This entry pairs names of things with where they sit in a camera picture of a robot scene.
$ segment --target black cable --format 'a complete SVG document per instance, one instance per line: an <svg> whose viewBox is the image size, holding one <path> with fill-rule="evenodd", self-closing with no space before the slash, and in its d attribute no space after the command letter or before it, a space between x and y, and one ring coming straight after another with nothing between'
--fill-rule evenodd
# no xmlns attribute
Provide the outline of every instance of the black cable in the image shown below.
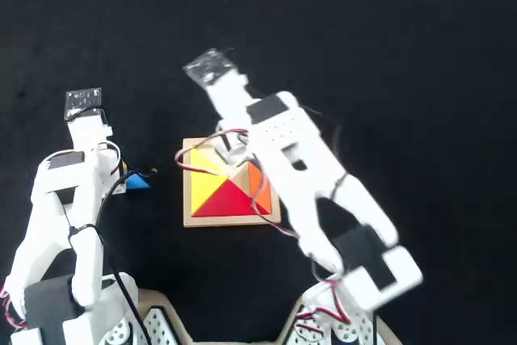
<svg viewBox="0 0 517 345"><path fill-rule="evenodd" d="M70 241L72 236L74 236L74 235L78 234L79 232L81 232L85 229L88 229L88 228L92 228L97 233L100 243L103 245L104 254L106 255L107 262L108 262L109 266L111 267L111 270L113 271L113 276L115 277L116 283L119 285L120 291L124 295L125 300L128 302L129 308L131 309L133 315L135 316L135 319L138 322L138 326L141 328L142 332L144 333L145 341L148 343L148 345L152 345L151 338L149 336L149 333L147 332L147 329L145 328L144 322L142 321L142 318L140 317L140 314L138 313L137 307L133 303L131 296L129 295L129 292L126 289L124 282L120 278L119 270L117 269L112 256L109 254L109 252L106 248L106 245L104 244L104 239L103 239L102 235L100 234L99 230L97 229L97 227L93 224L85 224L85 225L81 226L80 228L75 228L75 227L71 226L70 232L68 235L68 241L70 243L70 246L72 247L72 249L74 248L74 246L72 246L72 242Z"/></svg>
<svg viewBox="0 0 517 345"><path fill-rule="evenodd" d="M104 207L106 206L106 203L108 202L108 200L111 198L111 196L113 195L113 192L115 191L115 189L123 182L125 181L126 179L128 179L129 177L131 177L132 175L135 175L135 174L142 174L142 176L145 176L143 174L142 171L140 170L130 170L128 171L126 174L124 175L121 175L110 187L110 190L106 193L106 195L104 196L104 200L103 202L101 203L100 207L99 207L99 212L97 213L97 223L100 222L100 218L101 216L103 215L103 210L104 210Z"/></svg>
<svg viewBox="0 0 517 345"><path fill-rule="evenodd" d="M103 114L104 120L107 121L106 120L106 112L104 111L104 108L103 108L102 105L90 105L89 107L83 108L80 111L75 112L73 115L70 115L66 119L66 122L69 123L70 121L74 121L79 116L81 116L83 113L88 112L88 111L93 111L94 109L99 109L101 111L101 114Z"/></svg>

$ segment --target blue puzzle piece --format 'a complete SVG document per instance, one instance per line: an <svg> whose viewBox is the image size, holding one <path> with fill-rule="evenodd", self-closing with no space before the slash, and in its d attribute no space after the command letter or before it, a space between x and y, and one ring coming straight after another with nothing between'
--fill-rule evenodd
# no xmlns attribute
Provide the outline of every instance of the blue puzzle piece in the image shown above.
<svg viewBox="0 0 517 345"><path fill-rule="evenodd" d="M138 190L138 189L149 189L149 184L144 181L144 179L138 175L132 175L126 180L126 189L127 190Z"/></svg>

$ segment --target wooden square puzzle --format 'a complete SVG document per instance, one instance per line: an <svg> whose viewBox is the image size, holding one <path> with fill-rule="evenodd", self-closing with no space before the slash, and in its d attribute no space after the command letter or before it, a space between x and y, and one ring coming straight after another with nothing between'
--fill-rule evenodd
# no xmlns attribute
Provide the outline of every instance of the wooden square puzzle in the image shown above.
<svg viewBox="0 0 517 345"><path fill-rule="evenodd" d="M203 138L183 139L183 148ZM228 165L207 142L183 155L183 162L224 172ZM223 226L266 224L251 208L251 196L260 188L262 174L251 162L245 162L229 175L210 175L183 171L183 225ZM271 185L257 197L257 209L268 220L280 222L280 202Z"/></svg>

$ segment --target white robotic arm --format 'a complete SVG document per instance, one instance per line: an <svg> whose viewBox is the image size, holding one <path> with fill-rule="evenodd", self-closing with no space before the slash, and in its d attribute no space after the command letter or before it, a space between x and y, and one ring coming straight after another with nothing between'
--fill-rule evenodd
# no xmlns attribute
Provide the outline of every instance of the white robotic arm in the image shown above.
<svg viewBox="0 0 517 345"><path fill-rule="evenodd" d="M422 273L406 249L396 246L398 234L391 220L364 185L346 172L320 137L307 113L288 92L253 99L245 89L247 78L220 52L211 49L185 67L208 93L222 120L219 129L244 128L248 144L242 148L237 135L215 144L230 164L256 156L263 171L288 210L288 219L299 236L303 253L327 270L343 276L339 287L362 310L373 311L422 281ZM322 231L316 199L326 197L352 213L375 233L384 246L382 257L394 281L379 289L361 266L350 271ZM317 305L311 292L308 305Z"/></svg>
<svg viewBox="0 0 517 345"><path fill-rule="evenodd" d="M27 288L38 284L56 256L72 246L77 255L75 272L66 287L82 313L61 322L62 329L57 331L62 332L59 336L65 344L97 345L124 316L131 316L118 285L103 287L112 276L103 277L103 246L95 230L86 228L72 235L70 230L97 223L103 197L120 177L120 149L107 140L112 131L103 122L102 108L92 107L95 102L100 104L100 89L68 92L66 99L65 118L74 149L54 153L39 164L27 233L4 289L16 313L28 320ZM124 191L124 185L117 190ZM125 274L121 278L137 301L134 280ZM30 330L13 334L13 345L49 343L49 333L42 336L39 327L30 326Z"/></svg>

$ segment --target black tablecloth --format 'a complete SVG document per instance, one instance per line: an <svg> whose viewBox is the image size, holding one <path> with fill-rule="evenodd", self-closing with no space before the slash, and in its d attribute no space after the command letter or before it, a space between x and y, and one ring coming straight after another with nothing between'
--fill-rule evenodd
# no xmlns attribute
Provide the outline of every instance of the black tablecloth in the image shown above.
<svg viewBox="0 0 517 345"><path fill-rule="evenodd" d="M233 48L255 88L290 90L343 124L344 165L425 276L380 310L399 337L502 343L514 326L516 4L0 0L0 278L27 226L37 164L71 145L65 91L101 86L125 158L161 171L152 191L114 198L101 222L120 268L164 292L195 340L275 339L314 283L308 261L266 226L184 229L172 162L184 137L217 120L182 66ZM322 208L323 225L342 232L350 216ZM53 273L73 270L71 259Z"/></svg>

